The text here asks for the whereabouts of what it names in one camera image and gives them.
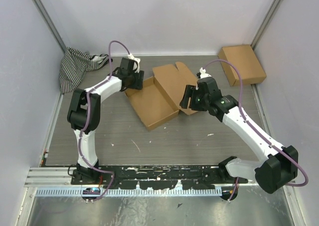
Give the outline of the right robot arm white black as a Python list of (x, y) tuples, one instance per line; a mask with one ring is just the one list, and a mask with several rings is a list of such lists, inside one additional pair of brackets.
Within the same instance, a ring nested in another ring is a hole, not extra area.
[(257, 161), (231, 156), (219, 163), (219, 177), (231, 183), (237, 177), (256, 181), (272, 194), (298, 175), (299, 154), (294, 146), (285, 147), (269, 136), (239, 106), (231, 95), (223, 96), (214, 78), (205, 77), (187, 85), (180, 102), (183, 109), (207, 111), (232, 129), (254, 152)]

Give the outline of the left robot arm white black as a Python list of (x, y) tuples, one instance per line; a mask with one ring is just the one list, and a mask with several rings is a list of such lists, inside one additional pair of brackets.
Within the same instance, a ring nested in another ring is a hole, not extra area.
[(120, 66), (104, 80), (86, 89), (75, 89), (72, 94), (67, 121), (77, 140), (78, 160), (72, 177), (88, 184), (97, 183), (106, 171), (99, 169), (95, 147), (95, 132), (100, 123), (101, 103), (117, 92), (143, 88), (144, 71), (140, 59), (129, 54)]

